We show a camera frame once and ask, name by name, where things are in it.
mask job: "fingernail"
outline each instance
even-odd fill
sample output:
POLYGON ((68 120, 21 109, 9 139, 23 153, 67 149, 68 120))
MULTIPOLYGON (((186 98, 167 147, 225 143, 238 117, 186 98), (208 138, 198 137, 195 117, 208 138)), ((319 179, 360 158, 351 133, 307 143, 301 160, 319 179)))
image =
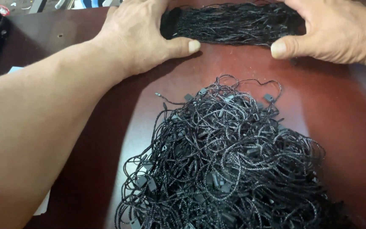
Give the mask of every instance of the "fingernail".
POLYGON ((272 57, 277 59, 286 53, 286 44, 283 41, 277 41, 270 47, 272 57))
POLYGON ((200 49, 200 42, 192 40, 189 42, 189 53, 195 53, 200 49))

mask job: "black string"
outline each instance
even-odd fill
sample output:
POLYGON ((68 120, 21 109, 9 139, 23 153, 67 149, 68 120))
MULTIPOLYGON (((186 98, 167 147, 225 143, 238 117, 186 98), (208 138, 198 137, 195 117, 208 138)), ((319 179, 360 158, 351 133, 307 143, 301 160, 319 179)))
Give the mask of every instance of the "black string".
POLYGON ((282 36, 296 34, 303 22, 284 3, 226 3, 167 11, 160 32, 166 39, 187 37, 211 44, 270 46, 282 36))
POLYGON ((245 81, 220 84, 229 78, 218 77, 187 103, 157 94, 182 107, 165 105, 151 144, 124 164, 115 227, 135 220, 145 229, 352 228, 317 180, 324 149, 274 120, 280 84, 252 79, 279 88, 261 108, 236 90, 245 81))

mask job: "floor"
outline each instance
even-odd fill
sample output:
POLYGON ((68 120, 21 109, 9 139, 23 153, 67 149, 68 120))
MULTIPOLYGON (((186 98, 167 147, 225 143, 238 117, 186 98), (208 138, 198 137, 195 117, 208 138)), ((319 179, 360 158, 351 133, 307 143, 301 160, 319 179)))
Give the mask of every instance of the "floor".
MULTIPOLYGON (((0 5, 6 6, 10 15, 22 15, 29 13, 34 0, 0 0, 0 5)), ((48 0, 43 12, 55 11, 54 6, 58 0, 48 0)))

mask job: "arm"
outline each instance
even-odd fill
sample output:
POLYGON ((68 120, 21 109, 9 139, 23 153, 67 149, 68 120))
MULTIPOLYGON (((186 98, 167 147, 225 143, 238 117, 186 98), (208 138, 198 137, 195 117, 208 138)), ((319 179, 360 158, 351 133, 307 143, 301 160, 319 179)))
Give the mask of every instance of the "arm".
POLYGON ((366 64, 366 7, 351 0, 280 0, 306 21, 306 34, 272 44, 272 56, 311 56, 338 64, 366 64))
POLYGON ((167 4, 129 0, 109 10, 93 40, 0 77, 0 228, 21 228, 31 218, 106 91, 199 50, 188 38, 162 38, 167 4), (85 56, 94 63, 83 64, 85 56))

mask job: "wooden table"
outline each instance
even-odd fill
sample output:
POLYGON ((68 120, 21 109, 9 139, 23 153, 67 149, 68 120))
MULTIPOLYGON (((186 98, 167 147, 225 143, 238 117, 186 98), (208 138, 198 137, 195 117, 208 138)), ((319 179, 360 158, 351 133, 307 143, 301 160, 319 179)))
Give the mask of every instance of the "wooden table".
MULTIPOLYGON (((179 0, 171 7, 223 1, 179 0)), ((0 74, 93 38, 106 12, 91 8, 9 17, 13 27, 0 56, 0 74)), ((48 211, 33 217, 27 228, 114 228, 125 181, 118 165, 150 143, 156 114, 163 109, 155 92, 182 102, 185 94, 196 93, 221 74, 282 84, 277 107, 284 125, 325 147, 324 182, 330 196, 345 200, 354 220, 365 228, 366 67, 309 58, 293 66, 272 59, 261 47, 208 44, 193 57, 169 60, 123 81, 101 99, 52 187, 48 211)), ((255 84, 241 90, 260 100, 265 93, 277 93, 274 86, 255 84)))

